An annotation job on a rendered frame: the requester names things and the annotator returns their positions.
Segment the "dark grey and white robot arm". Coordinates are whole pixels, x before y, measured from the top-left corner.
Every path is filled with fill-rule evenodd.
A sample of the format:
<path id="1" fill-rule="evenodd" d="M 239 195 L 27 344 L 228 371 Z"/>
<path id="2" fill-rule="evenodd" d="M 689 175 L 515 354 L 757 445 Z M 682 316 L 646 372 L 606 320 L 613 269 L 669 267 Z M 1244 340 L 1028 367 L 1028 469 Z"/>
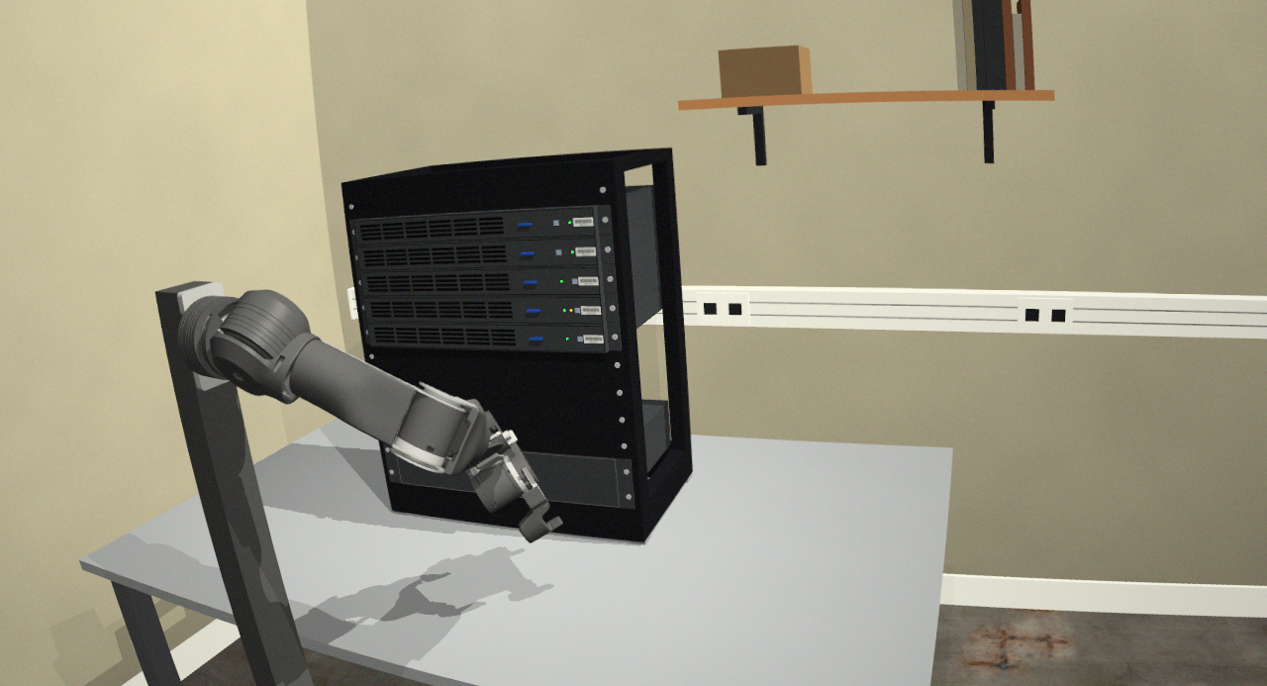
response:
<path id="1" fill-rule="evenodd" d="M 250 290 L 236 298 L 226 297 L 222 283 L 208 283 L 177 292 L 177 309 L 184 314 L 177 353 L 199 391 L 232 382 L 284 404 L 300 397 L 392 446 L 405 462 L 446 476 L 497 467 L 504 460 L 500 454 L 519 441 L 513 431 L 503 432 L 478 399 L 419 382 L 426 393 L 321 342 L 302 309 L 279 292 Z"/>

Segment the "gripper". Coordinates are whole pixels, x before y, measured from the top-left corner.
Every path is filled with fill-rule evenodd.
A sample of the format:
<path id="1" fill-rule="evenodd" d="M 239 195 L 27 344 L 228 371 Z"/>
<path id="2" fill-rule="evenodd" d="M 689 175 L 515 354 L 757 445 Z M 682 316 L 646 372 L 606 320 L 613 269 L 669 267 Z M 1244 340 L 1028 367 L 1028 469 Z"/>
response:
<path id="1" fill-rule="evenodd" d="M 513 500 L 525 496 L 527 505 L 530 505 L 530 511 L 519 521 L 519 533 L 530 544 L 533 544 L 536 539 L 541 539 L 541 536 L 546 536 L 551 530 L 561 527 L 564 521 L 561 519 L 552 519 L 544 522 L 542 516 L 544 512 L 549 511 L 550 503 L 544 498 L 544 493 L 536 484 L 538 481 L 533 476 L 533 467 L 527 467 L 528 463 L 522 456 L 525 453 L 519 450 L 516 443 L 513 443 L 511 450 L 500 454 L 504 455 L 503 463 L 497 467 L 488 467 L 484 470 L 476 470 L 473 467 L 465 470 L 465 474 L 469 477 L 473 489 L 481 503 L 490 514 L 511 503 Z M 525 470 L 525 474 L 522 474 L 522 470 Z"/>

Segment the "black server rack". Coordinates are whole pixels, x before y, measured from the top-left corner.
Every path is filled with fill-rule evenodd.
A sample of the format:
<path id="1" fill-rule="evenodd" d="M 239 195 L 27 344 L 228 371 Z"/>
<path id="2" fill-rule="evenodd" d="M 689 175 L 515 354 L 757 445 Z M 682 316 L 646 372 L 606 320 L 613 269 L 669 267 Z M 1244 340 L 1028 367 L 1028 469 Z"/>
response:
<path id="1" fill-rule="evenodd" d="M 342 183 L 365 361 L 478 399 L 519 439 L 550 503 L 544 522 L 561 519 L 552 533 L 566 536 L 647 544 L 692 477 L 675 181 L 663 148 Z M 625 171 L 647 164 L 653 185 L 626 186 Z M 660 309 L 668 399 L 641 399 L 636 328 Z M 394 514 L 518 529 L 530 511 L 521 496 L 490 514 L 465 470 L 424 470 L 379 446 Z"/>

